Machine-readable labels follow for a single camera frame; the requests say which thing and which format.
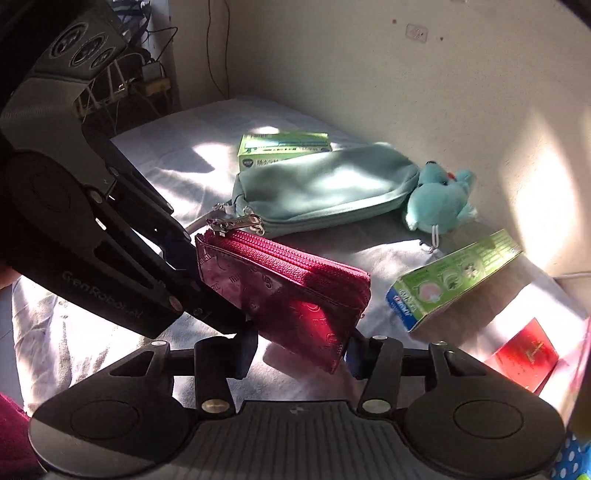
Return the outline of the green toothpaste box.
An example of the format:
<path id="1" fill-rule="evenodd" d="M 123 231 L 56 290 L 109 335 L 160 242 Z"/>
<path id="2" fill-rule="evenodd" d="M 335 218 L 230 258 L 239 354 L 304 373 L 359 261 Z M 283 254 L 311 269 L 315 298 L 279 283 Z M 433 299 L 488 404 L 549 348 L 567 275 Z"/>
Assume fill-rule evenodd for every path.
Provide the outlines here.
<path id="1" fill-rule="evenodd" d="M 491 278 L 522 254 L 522 248 L 501 229 L 432 263 L 401 275 L 386 300 L 406 331 L 416 330 Z"/>

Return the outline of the magenta zip wallet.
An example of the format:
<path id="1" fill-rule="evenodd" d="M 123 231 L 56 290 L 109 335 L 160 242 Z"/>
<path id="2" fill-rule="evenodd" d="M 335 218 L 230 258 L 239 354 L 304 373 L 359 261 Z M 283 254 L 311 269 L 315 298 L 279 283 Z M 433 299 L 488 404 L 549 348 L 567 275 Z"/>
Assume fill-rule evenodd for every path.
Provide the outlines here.
<path id="1" fill-rule="evenodd" d="M 259 335 L 332 374 L 370 303 L 370 274 L 263 237 L 195 236 L 204 283 Z"/>

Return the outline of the red booklet with gold print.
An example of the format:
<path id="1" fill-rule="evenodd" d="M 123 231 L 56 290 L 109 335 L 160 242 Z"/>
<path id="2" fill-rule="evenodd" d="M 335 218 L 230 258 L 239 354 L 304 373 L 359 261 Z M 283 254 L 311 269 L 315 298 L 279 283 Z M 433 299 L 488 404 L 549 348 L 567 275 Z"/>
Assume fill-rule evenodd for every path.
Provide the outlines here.
<path id="1" fill-rule="evenodd" d="M 500 347 L 485 364 L 532 393 L 553 372 L 559 355 L 536 318 Z"/>

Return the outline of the teal plush toy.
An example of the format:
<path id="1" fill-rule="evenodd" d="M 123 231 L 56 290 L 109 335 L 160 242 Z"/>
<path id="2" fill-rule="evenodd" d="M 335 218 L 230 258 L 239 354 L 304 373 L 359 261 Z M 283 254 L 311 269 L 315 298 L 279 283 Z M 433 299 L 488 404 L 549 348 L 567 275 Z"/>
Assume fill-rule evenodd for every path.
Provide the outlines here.
<path id="1" fill-rule="evenodd" d="M 470 170 L 453 173 L 435 161 L 427 162 L 404 210 L 406 227 L 410 231 L 428 234 L 431 248 L 438 249 L 444 234 L 455 230 L 473 215 L 469 199 L 476 180 Z"/>

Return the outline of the teal fabric pouch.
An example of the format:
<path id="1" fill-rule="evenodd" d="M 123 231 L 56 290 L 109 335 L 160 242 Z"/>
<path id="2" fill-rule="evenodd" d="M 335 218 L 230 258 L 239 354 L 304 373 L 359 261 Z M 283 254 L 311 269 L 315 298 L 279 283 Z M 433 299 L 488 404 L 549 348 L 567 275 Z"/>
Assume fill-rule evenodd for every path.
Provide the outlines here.
<path id="1" fill-rule="evenodd" d="M 420 168 L 387 143 L 295 157 L 235 177 L 231 198 L 190 223 L 266 238 L 355 223 L 400 208 Z"/>

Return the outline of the green medicine box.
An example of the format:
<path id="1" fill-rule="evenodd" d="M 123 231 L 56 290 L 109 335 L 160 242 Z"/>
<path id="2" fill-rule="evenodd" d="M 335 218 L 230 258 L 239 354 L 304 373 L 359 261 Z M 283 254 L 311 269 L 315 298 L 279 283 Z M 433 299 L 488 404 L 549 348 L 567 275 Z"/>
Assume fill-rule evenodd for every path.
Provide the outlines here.
<path id="1" fill-rule="evenodd" d="M 240 171 L 283 160 L 332 151 L 327 133 L 278 132 L 242 136 L 238 148 Z"/>

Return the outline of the blue polka dot bow headband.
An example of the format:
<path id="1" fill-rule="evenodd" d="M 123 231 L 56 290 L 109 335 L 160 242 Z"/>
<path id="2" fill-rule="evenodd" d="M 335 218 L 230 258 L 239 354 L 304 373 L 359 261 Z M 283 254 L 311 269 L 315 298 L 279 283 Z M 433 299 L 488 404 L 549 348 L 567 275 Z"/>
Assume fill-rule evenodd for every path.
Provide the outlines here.
<path id="1" fill-rule="evenodd" d="M 552 480 L 591 480 L 590 442 L 567 431 L 565 441 L 550 470 Z"/>

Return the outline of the pink gold tin box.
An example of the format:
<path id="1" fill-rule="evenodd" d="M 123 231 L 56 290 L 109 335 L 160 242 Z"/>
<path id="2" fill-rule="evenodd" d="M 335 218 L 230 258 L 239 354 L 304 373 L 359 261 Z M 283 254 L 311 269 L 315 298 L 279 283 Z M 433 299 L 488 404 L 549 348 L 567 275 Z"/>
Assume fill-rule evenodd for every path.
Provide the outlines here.
<path id="1" fill-rule="evenodd" d="M 568 409 L 567 409 L 567 421 L 574 412 L 580 390 L 584 381 L 585 372 L 587 368 L 587 362 L 590 355 L 590 318 L 587 317 L 585 320 L 585 331 L 584 337 L 578 349 L 576 363 L 573 363 L 571 367 L 572 378 L 569 384 L 569 397 L 568 397 Z"/>

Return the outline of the wall socket plate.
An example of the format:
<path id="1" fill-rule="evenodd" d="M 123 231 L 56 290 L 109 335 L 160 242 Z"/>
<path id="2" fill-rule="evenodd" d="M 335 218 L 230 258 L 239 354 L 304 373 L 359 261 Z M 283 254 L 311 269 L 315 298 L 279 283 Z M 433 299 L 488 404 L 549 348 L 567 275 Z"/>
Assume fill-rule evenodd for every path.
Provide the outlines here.
<path id="1" fill-rule="evenodd" d="M 413 40 L 425 43 L 428 40 L 429 31 L 426 27 L 416 24 L 408 24 L 406 36 Z"/>

